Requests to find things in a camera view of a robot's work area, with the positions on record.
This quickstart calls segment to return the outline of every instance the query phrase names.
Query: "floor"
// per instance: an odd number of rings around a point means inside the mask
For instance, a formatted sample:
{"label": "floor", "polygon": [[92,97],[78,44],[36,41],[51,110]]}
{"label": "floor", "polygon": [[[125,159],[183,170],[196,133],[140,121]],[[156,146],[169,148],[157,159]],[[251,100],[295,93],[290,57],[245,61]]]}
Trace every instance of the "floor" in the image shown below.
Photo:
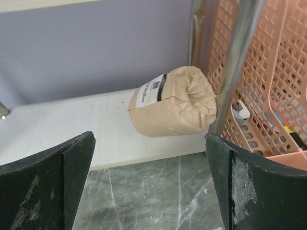
{"label": "floor", "polygon": [[73,230],[223,230],[203,153],[91,171]]}

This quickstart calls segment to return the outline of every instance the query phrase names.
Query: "paper bag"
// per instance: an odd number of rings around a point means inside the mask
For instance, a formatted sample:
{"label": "paper bag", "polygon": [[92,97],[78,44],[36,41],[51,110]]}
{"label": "paper bag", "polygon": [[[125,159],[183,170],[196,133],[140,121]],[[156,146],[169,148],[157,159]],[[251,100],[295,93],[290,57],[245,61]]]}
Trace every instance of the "paper bag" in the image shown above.
{"label": "paper bag", "polygon": [[128,111],[136,130],[146,136],[193,134],[214,122],[215,98],[200,69],[180,67],[138,88]]}

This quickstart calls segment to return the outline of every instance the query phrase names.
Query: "barcode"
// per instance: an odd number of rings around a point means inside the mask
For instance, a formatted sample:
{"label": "barcode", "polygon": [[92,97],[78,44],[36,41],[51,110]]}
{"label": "barcode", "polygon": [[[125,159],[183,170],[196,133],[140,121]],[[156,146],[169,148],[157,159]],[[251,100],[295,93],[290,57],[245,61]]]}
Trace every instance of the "barcode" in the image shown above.
{"label": "barcode", "polygon": [[160,81],[156,81],[156,82],[153,84],[152,90],[158,88],[158,87],[159,87],[159,84],[160,84]]}

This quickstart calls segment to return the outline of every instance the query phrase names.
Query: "black stripe on label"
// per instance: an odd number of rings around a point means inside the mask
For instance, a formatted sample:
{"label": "black stripe on label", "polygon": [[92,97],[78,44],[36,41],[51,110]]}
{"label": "black stripe on label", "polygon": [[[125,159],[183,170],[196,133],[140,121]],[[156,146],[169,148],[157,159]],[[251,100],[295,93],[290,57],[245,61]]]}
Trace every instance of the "black stripe on label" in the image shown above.
{"label": "black stripe on label", "polygon": [[166,76],[167,76],[167,73],[165,73],[163,75],[160,86],[159,86],[159,92],[158,92],[158,95],[157,95],[157,101],[158,102],[162,101],[162,90],[163,90],[163,87],[164,87],[164,84],[165,84],[165,81],[166,81]]}

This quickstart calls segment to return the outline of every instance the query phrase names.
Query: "brown paper package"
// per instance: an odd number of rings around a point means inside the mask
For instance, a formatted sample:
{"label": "brown paper package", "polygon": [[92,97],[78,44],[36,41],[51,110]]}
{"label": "brown paper package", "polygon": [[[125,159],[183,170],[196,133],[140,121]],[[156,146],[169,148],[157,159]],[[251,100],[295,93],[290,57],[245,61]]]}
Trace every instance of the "brown paper package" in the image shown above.
{"label": "brown paper package", "polygon": [[136,130],[148,137],[194,134],[215,120],[216,101],[211,85],[197,67],[180,67],[166,75],[161,101],[137,107],[140,88],[128,111]]}

